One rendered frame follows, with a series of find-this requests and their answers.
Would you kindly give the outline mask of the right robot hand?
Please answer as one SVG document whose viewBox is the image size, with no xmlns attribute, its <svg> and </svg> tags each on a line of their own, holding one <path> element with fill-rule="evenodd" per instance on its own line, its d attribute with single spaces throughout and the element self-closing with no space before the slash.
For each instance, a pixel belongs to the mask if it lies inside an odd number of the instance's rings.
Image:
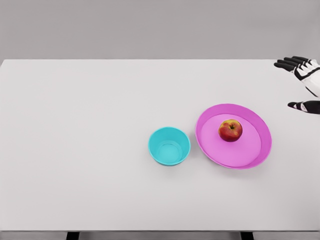
<svg viewBox="0 0 320 240">
<path fill-rule="evenodd" d="M 292 73 L 318 100 L 289 102 L 287 106 L 308 114 L 320 115 L 320 64 L 315 59 L 301 56 L 284 57 L 274 64 Z"/>
</svg>

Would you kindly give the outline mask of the red yellow apple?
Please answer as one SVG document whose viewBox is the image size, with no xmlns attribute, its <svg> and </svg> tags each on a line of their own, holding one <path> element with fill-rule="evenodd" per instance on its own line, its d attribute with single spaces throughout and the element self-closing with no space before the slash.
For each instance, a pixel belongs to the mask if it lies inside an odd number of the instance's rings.
<svg viewBox="0 0 320 240">
<path fill-rule="evenodd" d="M 235 119 L 227 119 L 220 124 L 218 134 L 226 142 L 236 142 L 243 134 L 243 126 Z"/>
</svg>

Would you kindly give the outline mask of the pink plate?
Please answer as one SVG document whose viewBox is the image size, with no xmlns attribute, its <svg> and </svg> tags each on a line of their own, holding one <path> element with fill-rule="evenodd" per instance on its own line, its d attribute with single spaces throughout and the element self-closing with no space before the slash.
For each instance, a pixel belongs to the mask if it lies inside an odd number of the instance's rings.
<svg viewBox="0 0 320 240">
<path fill-rule="evenodd" d="M 241 123 L 239 140 L 221 139 L 218 129 L 225 120 Z M 250 169 L 263 163 L 271 152 L 272 136 L 265 121 L 241 105 L 224 103 L 207 108 L 195 125 L 195 138 L 202 152 L 213 162 L 230 169 Z"/>
</svg>

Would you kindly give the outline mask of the blue bowl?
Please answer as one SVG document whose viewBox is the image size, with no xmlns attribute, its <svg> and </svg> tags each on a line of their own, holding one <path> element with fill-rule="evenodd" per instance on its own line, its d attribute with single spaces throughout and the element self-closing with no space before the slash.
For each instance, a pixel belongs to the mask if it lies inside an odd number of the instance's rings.
<svg viewBox="0 0 320 240">
<path fill-rule="evenodd" d="M 154 131 L 148 140 L 148 151 L 161 165 L 175 166 L 190 154 L 191 142 L 182 130 L 166 126 Z"/>
</svg>

